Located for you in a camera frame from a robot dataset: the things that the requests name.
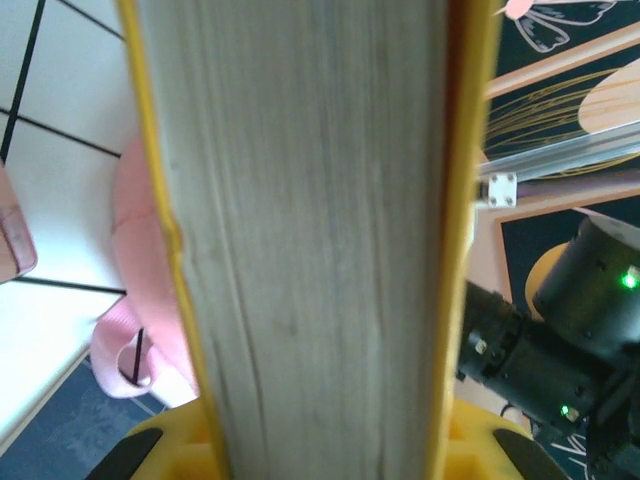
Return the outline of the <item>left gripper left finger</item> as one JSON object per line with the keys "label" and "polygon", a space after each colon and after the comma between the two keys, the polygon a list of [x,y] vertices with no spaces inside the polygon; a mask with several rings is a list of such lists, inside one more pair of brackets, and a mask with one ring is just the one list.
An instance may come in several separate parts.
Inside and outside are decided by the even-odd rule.
{"label": "left gripper left finger", "polygon": [[134,427],[89,480],[230,480],[230,470],[221,436],[198,398]]}

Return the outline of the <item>pink backpack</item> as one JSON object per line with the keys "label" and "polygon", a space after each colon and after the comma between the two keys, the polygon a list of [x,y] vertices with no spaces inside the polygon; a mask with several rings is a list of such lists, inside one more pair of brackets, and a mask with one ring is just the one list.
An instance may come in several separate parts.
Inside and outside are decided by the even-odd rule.
{"label": "pink backpack", "polygon": [[89,354],[113,398],[151,394],[170,408],[199,395],[143,141],[122,154],[113,189],[112,249],[124,295],[98,320]]}

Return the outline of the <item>aluminium corner post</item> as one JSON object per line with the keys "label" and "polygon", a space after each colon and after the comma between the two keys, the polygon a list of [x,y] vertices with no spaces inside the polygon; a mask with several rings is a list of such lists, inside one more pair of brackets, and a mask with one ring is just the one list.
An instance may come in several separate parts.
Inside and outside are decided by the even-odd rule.
{"label": "aluminium corner post", "polygon": [[496,173],[515,173],[519,182],[526,182],[639,152],[640,120],[482,163],[478,166],[477,179]]}

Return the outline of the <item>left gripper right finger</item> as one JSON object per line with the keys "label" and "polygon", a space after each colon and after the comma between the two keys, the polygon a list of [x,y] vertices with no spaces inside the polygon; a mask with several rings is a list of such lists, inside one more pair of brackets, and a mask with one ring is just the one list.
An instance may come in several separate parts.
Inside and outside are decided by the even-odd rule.
{"label": "left gripper right finger", "polygon": [[568,480],[520,425],[455,399],[443,480]]}

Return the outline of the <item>white corner bracket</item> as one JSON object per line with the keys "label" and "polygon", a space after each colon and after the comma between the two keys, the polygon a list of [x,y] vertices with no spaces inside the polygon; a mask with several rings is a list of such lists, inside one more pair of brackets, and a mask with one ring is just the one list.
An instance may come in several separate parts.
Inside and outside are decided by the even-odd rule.
{"label": "white corner bracket", "polygon": [[481,208],[514,208],[517,205],[518,181],[513,172],[496,172],[477,182],[476,203]]}

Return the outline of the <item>small pink box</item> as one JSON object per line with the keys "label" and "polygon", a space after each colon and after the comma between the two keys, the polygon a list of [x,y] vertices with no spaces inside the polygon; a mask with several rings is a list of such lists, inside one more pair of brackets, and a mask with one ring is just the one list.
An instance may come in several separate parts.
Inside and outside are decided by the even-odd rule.
{"label": "small pink box", "polygon": [[0,159],[0,284],[30,272],[37,261],[31,232]]}

